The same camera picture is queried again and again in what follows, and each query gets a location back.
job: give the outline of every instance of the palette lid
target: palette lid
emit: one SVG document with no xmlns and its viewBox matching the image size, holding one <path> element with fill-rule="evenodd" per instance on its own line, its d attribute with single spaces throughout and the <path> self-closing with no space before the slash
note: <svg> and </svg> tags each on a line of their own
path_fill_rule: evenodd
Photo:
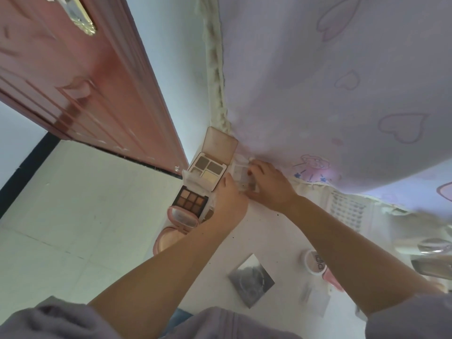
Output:
<svg viewBox="0 0 452 339">
<path fill-rule="evenodd" d="M 239 141 L 220 130 L 210 126 L 207 128 L 202 151 L 218 163 L 229 165 Z"/>
</svg>

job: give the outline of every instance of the heart pattern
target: heart pattern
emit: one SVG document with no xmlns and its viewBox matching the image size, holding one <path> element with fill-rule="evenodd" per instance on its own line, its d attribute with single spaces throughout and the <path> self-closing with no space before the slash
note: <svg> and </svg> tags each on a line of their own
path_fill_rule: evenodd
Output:
<svg viewBox="0 0 452 339">
<path fill-rule="evenodd" d="M 355 70 L 350 70 L 346 75 L 342 76 L 335 82 L 338 89 L 354 90 L 358 87 L 361 79 Z"/>
<path fill-rule="evenodd" d="M 425 113 L 390 114 L 380 119 L 378 129 L 392 134 L 399 143 L 414 144 L 422 138 L 427 117 Z"/>
<path fill-rule="evenodd" d="M 361 0 L 342 0 L 332 6 L 317 22 L 317 31 L 322 32 L 322 41 L 329 41 L 347 27 L 358 9 Z"/>
<path fill-rule="evenodd" d="M 436 189 L 436 192 L 446 200 L 452 202 L 452 182 L 443 184 Z"/>
</svg>

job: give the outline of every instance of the door panel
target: door panel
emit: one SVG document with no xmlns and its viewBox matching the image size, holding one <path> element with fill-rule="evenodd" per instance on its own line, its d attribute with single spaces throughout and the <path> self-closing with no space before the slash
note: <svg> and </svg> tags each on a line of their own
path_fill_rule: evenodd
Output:
<svg viewBox="0 0 452 339">
<path fill-rule="evenodd" d="M 57 2 L 0 0 L 0 89 L 74 140 L 179 174 L 187 161 L 125 1 L 81 1 L 94 36 Z"/>
</svg>

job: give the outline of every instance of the fabric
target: fabric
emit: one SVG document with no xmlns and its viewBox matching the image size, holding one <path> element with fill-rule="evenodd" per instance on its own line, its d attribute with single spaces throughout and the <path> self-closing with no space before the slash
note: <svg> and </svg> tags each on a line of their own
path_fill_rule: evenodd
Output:
<svg viewBox="0 0 452 339">
<path fill-rule="evenodd" d="M 452 0 L 218 0 L 249 155 L 452 218 Z"/>
<path fill-rule="evenodd" d="M 445 339 L 452 333 L 452 296 L 414 297 L 373 314 L 367 339 Z M 92 308 L 48 298 L 35 308 L 14 313 L 0 326 L 0 339 L 120 339 Z M 222 308 L 208 308 L 170 331 L 167 339 L 299 339 L 267 328 L 253 319 Z"/>
</svg>

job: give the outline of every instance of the woman's right hand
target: woman's right hand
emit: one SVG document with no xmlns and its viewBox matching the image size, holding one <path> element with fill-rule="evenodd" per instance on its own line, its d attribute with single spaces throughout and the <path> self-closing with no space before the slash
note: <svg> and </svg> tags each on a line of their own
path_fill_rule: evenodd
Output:
<svg viewBox="0 0 452 339">
<path fill-rule="evenodd" d="M 270 163 L 253 160 L 248 175 L 256 179 L 259 192 L 248 190 L 246 195 L 271 210 L 286 214 L 291 204 L 298 199 L 288 179 Z"/>
</svg>

